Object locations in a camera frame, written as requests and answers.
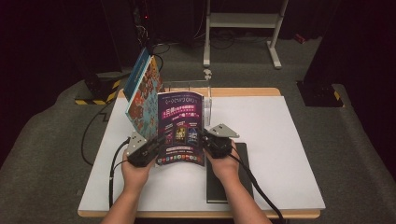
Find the handheld controller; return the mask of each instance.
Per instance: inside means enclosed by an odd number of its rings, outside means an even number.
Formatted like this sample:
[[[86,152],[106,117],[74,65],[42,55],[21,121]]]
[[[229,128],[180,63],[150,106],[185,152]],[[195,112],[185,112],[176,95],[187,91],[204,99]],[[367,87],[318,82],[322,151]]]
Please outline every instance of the handheld controller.
[[[201,135],[204,149],[213,159],[228,156],[233,150],[230,137],[239,137],[239,134],[225,124],[220,124],[209,131],[204,129]]]
[[[126,155],[128,162],[135,167],[146,167],[157,155],[160,146],[165,142],[165,137],[154,138],[147,141],[136,131],[132,133]]]

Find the human hand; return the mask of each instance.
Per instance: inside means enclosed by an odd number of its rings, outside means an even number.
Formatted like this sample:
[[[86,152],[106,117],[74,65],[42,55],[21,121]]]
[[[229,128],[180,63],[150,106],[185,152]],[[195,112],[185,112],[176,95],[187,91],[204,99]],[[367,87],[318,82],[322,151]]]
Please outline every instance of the human hand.
[[[149,169],[154,165],[154,158],[146,167],[134,167],[127,160],[126,150],[122,155],[123,162],[121,165],[122,176],[124,179],[123,192],[140,193],[149,179]]]
[[[231,143],[233,148],[236,149],[235,142],[232,140]],[[210,163],[212,163],[213,173],[215,173],[215,176],[220,180],[222,185],[226,185],[230,181],[239,181],[239,163],[236,160],[229,156],[223,159],[213,159],[205,149],[204,152]],[[231,154],[239,159],[239,156],[235,150],[232,150]]]

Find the forearm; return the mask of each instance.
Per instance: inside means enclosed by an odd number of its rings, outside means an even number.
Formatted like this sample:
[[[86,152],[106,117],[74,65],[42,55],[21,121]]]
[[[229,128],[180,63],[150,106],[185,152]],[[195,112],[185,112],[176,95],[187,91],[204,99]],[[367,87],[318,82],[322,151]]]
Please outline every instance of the forearm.
[[[108,211],[102,223],[134,223],[139,197],[139,192],[129,193],[123,191]]]
[[[235,224],[271,223],[239,179],[223,183]]]

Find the book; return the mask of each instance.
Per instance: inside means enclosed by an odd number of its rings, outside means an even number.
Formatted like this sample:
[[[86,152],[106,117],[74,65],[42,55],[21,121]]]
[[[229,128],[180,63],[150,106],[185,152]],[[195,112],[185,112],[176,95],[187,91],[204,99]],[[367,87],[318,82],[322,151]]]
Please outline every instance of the book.
[[[246,143],[235,143],[240,160],[248,166],[248,147]],[[239,166],[239,180],[247,192],[253,198],[253,187],[246,171]],[[206,202],[207,203],[227,203],[224,187],[215,176],[210,161],[206,162]]]
[[[131,75],[132,79],[137,81],[132,81],[130,84],[131,88],[134,86],[134,93],[131,95],[125,114],[134,125],[134,129],[149,140],[157,134],[157,93],[161,90],[163,82],[153,56],[148,59],[140,74],[136,74]]]
[[[147,68],[149,59],[150,56],[148,50],[146,48],[143,48],[142,51],[140,51],[139,56],[137,57],[131,75],[129,75],[123,89],[123,93],[128,102],[133,98],[135,92],[137,91],[137,86],[141,81],[142,74],[145,73],[145,69]]]
[[[165,137],[156,163],[187,161],[205,166],[199,132],[204,126],[204,96],[193,91],[158,93],[158,136]]]

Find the gray carpet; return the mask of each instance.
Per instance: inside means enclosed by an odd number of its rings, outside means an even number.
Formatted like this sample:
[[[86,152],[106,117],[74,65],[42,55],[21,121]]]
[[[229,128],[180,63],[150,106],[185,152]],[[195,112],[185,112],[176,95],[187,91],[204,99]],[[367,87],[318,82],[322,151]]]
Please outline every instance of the gray carpet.
[[[213,87],[276,87],[285,96],[327,208],[313,220],[291,223],[396,223],[396,185],[375,152],[341,85],[345,107],[304,106],[295,84],[302,80],[319,44],[278,40],[282,69],[275,70],[264,42],[247,38],[227,49],[212,48]],[[229,43],[212,41],[216,48]],[[203,48],[155,49],[163,57],[164,81],[203,79]],[[0,223],[99,223],[79,217],[91,166],[80,155],[87,124],[103,107],[75,105],[82,82],[25,125],[0,171]],[[105,109],[107,116],[112,105]],[[94,161],[106,129],[104,116],[88,130],[84,152]],[[138,219],[136,223],[231,223],[230,220]]]

